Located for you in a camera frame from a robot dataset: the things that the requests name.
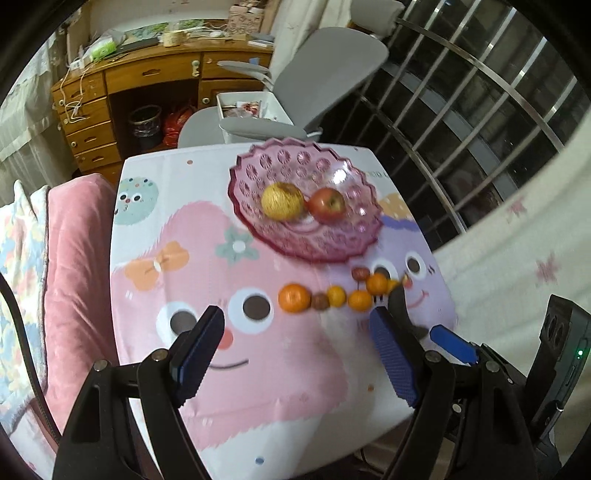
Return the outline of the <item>yellow pear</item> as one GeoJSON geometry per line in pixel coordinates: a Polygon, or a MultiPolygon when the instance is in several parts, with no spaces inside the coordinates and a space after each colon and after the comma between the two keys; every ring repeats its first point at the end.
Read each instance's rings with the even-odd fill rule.
{"type": "Polygon", "coordinates": [[[267,186],[260,199],[263,214],[278,222],[293,221],[304,215],[304,194],[294,184],[276,182],[267,186]]]}

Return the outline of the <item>small orange kumquat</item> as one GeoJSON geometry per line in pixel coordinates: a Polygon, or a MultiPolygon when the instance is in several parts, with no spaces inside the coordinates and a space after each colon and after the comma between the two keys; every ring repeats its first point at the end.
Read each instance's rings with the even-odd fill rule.
{"type": "Polygon", "coordinates": [[[370,274],[366,280],[366,289],[372,296],[382,296],[389,291],[389,279],[382,273],[370,274]]]}

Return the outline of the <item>large orange mandarin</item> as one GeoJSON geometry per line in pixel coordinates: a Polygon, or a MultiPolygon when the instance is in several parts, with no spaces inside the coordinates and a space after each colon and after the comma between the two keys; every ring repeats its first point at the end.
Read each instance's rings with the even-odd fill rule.
{"type": "Polygon", "coordinates": [[[277,302],[284,312],[301,313],[311,307],[311,292],[301,284],[290,283],[280,289],[277,302]]]}

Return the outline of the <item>white storage box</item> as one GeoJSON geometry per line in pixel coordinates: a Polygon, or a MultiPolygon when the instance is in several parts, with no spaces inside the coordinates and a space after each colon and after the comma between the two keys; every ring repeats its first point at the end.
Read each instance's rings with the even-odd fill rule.
{"type": "Polygon", "coordinates": [[[269,91],[216,95],[218,126],[226,144],[266,141],[294,123],[269,91]]]}

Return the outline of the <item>floral quilt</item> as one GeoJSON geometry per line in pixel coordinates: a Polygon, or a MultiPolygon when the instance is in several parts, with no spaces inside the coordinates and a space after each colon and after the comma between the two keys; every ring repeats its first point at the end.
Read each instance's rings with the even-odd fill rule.
{"type": "MultiPolygon", "coordinates": [[[[32,194],[21,181],[14,201],[1,207],[1,274],[20,309],[38,380],[47,386],[44,294],[48,270],[47,186],[32,194]]],[[[11,434],[34,397],[14,321],[1,304],[1,425],[11,434]]]]}

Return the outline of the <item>small orange mandarin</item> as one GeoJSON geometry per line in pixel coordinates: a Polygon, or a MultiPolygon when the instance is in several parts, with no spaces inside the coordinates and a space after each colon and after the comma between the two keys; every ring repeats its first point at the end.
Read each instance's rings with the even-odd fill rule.
{"type": "Polygon", "coordinates": [[[387,293],[390,294],[394,288],[397,288],[400,285],[400,281],[396,279],[390,279],[388,281],[388,290],[387,293]]]}

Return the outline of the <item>red yellow apple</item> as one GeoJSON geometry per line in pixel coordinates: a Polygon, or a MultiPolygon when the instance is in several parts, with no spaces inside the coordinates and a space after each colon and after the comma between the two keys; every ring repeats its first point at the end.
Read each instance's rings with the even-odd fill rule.
{"type": "Polygon", "coordinates": [[[308,199],[308,212],[318,223],[334,224],[346,217],[345,198],[334,188],[318,189],[308,199]]]}

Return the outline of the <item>black trash bin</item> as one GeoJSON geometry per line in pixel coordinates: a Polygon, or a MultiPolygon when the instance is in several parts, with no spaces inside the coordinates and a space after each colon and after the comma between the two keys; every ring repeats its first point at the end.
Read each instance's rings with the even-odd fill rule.
{"type": "Polygon", "coordinates": [[[161,143],[161,108],[158,105],[135,109],[129,114],[128,123],[140,150],[149,150],[161,143]]]}

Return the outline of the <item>small yellow kumquat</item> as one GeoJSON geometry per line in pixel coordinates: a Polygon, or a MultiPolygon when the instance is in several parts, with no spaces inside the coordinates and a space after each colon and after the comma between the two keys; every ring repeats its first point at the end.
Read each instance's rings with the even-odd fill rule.
{"type": "Polygon", "coordinates": [[[332,308],[341,308],[346,304],[346,290],[339,285],[329,287],[327,297],[332,308]]]}

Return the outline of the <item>white lace curtain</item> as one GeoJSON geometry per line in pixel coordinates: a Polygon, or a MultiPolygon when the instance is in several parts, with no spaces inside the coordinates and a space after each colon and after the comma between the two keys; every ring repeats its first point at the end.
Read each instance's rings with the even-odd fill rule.
{"type": "Polygon", "coordinates": [[[54,32],[28,62],[1,105],[1,204],[19,180],[32,193],[69,181],[73,155],[58,126],[51,87],[66,73],[65,35],[54,32]]]}

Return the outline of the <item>brown lychee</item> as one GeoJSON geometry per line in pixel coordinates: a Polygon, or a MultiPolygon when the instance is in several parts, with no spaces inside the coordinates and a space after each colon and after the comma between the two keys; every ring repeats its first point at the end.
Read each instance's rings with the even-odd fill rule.
{"type": "Polygon", "coordinates": [[[324,292],[318,292],[311,296],[311,308],[317,311],[325,311],[329,309],[331,302],[329,297],[324,292]]]}

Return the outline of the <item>pink glass fruit plate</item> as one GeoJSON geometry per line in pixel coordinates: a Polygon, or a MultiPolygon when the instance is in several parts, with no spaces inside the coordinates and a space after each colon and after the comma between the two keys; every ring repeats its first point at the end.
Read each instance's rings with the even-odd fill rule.
{"type": "Polygon", "coordinates": [[[383,222],[376,188],[329,147],[270,139],[238,155],[229,176],[235,216],[281,255],[344,263],[378,241],[383,222]]]}

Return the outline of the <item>red plastic bag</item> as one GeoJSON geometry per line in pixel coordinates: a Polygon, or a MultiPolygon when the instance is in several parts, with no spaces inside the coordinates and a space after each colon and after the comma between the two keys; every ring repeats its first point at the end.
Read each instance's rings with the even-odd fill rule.
{"type": "Polygon", "coordinates": [[[163,123],[163,144],[166,147],[177,147],[180,131],[194,113],[195,108],[192,105],[185,105],[166,116],[163,123]]]}

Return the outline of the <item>wooden desk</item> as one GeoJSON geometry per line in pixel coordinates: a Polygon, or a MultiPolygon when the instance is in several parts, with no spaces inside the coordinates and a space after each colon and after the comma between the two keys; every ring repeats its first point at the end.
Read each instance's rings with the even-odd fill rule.
{"type": "Polygon", "coordinates": [[[51,88],[53,107],[82,175],[99,173],[117,184],[123,161],[167,149],[158,130],[137,137],[134,122],[163,126],[170,114],[201,110],[223,92],[259,90],[245,75],[222,69],[221,61],[270,65],[273,49],[246,40],[190,39],[180,46],[150,46],[67,73],[51,88]]]}

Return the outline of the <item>dark overripe banana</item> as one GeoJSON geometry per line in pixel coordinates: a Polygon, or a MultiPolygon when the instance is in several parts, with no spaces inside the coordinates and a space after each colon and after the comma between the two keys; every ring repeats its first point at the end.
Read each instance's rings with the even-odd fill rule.
{"type": "Polygon", "coordinates": [[[412,333],[417,340],[427,337],[429,330],[421,325],[415,325],[408,314],[404,283],[399,282],[389,293],[388,311],[394,320],[407,332],[412,333]]]}

